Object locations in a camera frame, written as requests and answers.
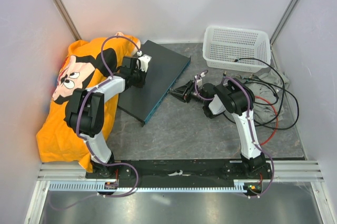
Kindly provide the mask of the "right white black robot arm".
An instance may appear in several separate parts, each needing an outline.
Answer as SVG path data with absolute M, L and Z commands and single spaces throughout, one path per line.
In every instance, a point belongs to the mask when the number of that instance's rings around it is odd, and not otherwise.
M 236 124 L 241 142 L 241 172 L 246 178 L 254 178 L 260 173 L 260 166 L 265 163 L 265 155 L 257 140 L 254 126 L 253 92 L 238 79 L 228 78 L 227 83 L 214 85 L 200 84 L 201 80 L 195 77 L 185 85 L 171 89 L 170 95 L 188 103 L 190 100 L 203 102 L 203 112 L 206 117 L 213 119 L 230 113 Z

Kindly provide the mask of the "dark blue network switch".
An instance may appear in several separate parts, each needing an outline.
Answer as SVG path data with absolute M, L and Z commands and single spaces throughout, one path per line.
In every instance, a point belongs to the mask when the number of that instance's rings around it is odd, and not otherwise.
M 147 124 L 191 59 L 150 40 L 142 45 L 142 52 L 152 58 L 145 85 L 121 93 L 118 108 Z

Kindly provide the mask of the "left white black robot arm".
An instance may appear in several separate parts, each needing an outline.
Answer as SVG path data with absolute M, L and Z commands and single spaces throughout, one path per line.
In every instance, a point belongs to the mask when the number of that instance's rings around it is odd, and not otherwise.
M 148 55 L 124 57 L 116 73 L 94 87 L 76 89 L 66 106 L 67 126 L 84 141 L 103 178 L 111 178 L 116 170 L 103 136 L 105 103 L 132 86 L 142 88 L 151 59 Z

